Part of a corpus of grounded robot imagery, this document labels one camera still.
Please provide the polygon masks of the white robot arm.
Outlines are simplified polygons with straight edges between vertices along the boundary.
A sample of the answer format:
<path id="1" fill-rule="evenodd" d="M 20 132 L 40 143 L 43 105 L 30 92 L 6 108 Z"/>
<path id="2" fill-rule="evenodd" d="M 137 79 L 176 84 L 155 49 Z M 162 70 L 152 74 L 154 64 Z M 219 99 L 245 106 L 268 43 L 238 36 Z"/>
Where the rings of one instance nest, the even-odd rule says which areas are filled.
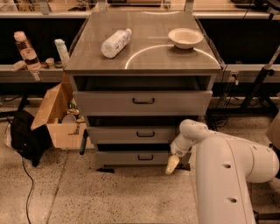
<path id="1" fill-rule="evenodd" d="M 185 119 L 171 143 L 165 172 L 194 146 L 199 224 L 256 224 L 249 183 L 272 180 L 279 171 L 277 154 L 268 146 L 210 130 L 203 122 Z"/>

